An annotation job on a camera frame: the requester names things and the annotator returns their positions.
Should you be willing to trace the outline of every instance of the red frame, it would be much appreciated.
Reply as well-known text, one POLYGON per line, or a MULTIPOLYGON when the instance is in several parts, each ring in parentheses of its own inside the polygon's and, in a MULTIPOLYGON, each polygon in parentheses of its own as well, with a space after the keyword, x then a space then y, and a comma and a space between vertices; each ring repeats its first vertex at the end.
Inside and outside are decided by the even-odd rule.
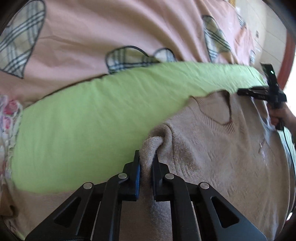
POLYGON ((287 32, 287 42, 286 42, 286 50, 284 54, 284 59, 281 64, 281 70, 278 74, 278 83, 280 88, 283 90, 288 82, 292 67, 293 67, 293 62, 295 58, 295 41, 292 37, 292 35, 287 32))

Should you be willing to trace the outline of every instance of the light green pillowcase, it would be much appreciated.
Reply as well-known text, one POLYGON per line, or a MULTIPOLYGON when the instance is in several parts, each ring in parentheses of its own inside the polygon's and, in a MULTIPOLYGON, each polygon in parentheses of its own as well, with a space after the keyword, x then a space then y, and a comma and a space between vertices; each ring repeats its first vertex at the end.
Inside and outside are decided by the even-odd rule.
POLYGON ((251 67, 177 62, 64 89, 24 110, 12 179, 19 189, 43 194, 104 182, 190 95, 255 85, 264 81, 251 67))

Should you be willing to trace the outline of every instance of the black cable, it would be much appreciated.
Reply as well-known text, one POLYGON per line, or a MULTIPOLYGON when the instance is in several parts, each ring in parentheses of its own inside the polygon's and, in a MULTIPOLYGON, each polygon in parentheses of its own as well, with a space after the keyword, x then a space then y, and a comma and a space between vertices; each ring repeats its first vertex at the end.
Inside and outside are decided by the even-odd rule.
POLYGON ((289 147, 288 142, 287 142, 287 138, 286 138, 285 130, 283 130, 283 133, 284 133, 285 141, 286 141, 286 144, 287 144, 287 147, 288 147, 288 150, 289 150, 290 156, 291 156, 291 161, 292 161, 292 163, 293 163, 294 172, 295 172, 294 161, 293 161, 293 157, 292 157, 292 153, 291 153, 290 147, 289 147))
MULTIPOLYGON (((284 133, 285 141, 286 141, 286 144, 287 144, 287 147, 288 147, 288 150, 289 150, 290 156, 291 156, 291 161, 292 161, 293 168, 294 168, 294 173, 295 173, 295 163, 294 163, 294 161, 293 161, 292 153, 291 153, 290 147, 289 147, 288 142, 287 142, 287 138, 286 138, 285 130, 283 131, 283 133, 284 133)), ((295 202, 295 204, 294 204, 294 207, 293 207, 292 212, 295 211, 295 208, 296 208, 296 202, 295 202)))

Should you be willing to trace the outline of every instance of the hand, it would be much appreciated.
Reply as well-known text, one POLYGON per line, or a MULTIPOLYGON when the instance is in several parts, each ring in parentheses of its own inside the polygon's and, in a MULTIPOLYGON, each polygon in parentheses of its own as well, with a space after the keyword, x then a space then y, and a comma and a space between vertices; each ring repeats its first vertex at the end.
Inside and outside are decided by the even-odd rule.
POLYGON ((267 104, 267 108, 272 125, 276 126, 281 118, 284 121, 285 127, 289 129, 293 136, 296 136, 296 117, 286 103, 284 103, 283 107, 280 109, 272 109, 269 104, 267 104))

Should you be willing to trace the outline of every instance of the plaid heart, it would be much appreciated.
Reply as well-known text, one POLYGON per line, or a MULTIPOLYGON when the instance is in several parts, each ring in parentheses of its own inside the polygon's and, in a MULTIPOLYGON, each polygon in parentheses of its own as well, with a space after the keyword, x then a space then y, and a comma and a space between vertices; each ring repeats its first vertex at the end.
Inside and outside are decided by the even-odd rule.
POLYGON ((256 61, 256 54, 253 50, 250 52, 250 66, 254 66, 256 61))
POLYGON ((148 67, 161 62, 176 62, 174 53, 168 48, 161 48, 153 56, 149 56, 138 47, 124 46, 106 55, 106 65, 110 74, 135 67, 148 67))
POLYGON ((238 19, 239 19, 239 24, 241 26, 241 29, 243 29, 243 27, 246 26, 246 21, 243 19, 243 17, 241 15, 237 15, 238 19))
POLYGON ((220 53, 231 52, 223 31, 211 16, 203 16, 205 42, 209 51, 211 62, 214 63, 220 53))
POLYGON ((23 78, 44 18, 45 5, 40 0, 28 2, 16 13, 0 36, 0 70, 23 78))

